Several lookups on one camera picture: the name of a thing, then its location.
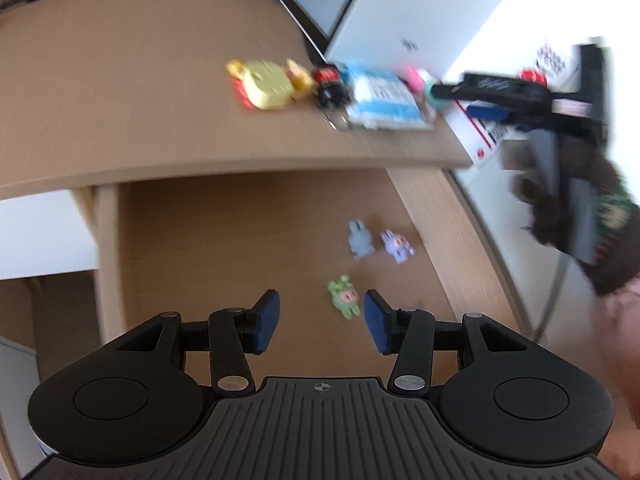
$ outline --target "toy figure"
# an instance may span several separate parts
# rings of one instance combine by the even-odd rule
[[[354,260],[366,258],[376,252],[371,244],[373,236],[367,230],[362,220],[353,220],[349,222],[349,247]]]
[[[337,308],[346,319],[351,319],[353,315],[360,315],[358,308],[358,293],[349,282],[346,274],[340,276],[336,282],[329,282],[326,286],[334,300],[334,307]]]
[[[337,66],[333,64],[319,66],[314,71],[314,79],[318,83],[316,96],[321,110],[334,110],[344,106],[348,95]]]
[[[402,235],[397,235],[393,231],[387,229],[385,232],[380,233],[380,237],[385,244],[385,250],[396,259],[396,264],[402,264],[409,259],[409,256],[415,254],[415,250],[406,238]]]
[[[234,78],[236,92],[248,108],[282,108],[296,92],[283,67],[271,61],[234,59],[226,64],[226,71]]]
[[[309,97],[316,92],[318,83],[316,83],[313,77],[311,77],[309,70],[306,70],[295,61],[287,59],[287,68],[285,72],[287,73],[287,77],[289,77],[289,80],[295,90],[293,98],[296,101]]]

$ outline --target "yellow toy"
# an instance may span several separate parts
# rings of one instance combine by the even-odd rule
[[[281,108],[295,93],[284,69],[271,61],[233,60],[226,64],[226,70],[242,82],[249,102],[261,110]]]
[[[301,67],[291,59],[287,59],[287,75],[296,91],[296,93],[293,94],[293,98],[296,101],[314,95],[316,92],[318,83],[311,77],[309,70]]]

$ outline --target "metal screw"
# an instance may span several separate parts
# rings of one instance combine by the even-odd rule
[[[415,390],[424,388],[425,382],[422,377],[418,377],[417,375],[401,375],[395,378],[394,384],[396,388],[414,392]]]
[[[218,387],[226,392],[239,392],[249,385],[249,381],[239,375],[228,375],[218,381]]]

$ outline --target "black gripper base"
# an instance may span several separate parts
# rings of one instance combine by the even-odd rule
[[[591,456],[517,466],[455,440],[427,402],[376,379],[268,378],[255,395],[217,403],[193,438],[128,466],[49,458],[30,480],[614,480]]]

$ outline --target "blue white package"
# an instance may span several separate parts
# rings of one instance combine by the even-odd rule
[[[352,123],[374,130],[430,127],[411,92],[391,70],[347,65],[342,75],[351,89],[346,110]]]

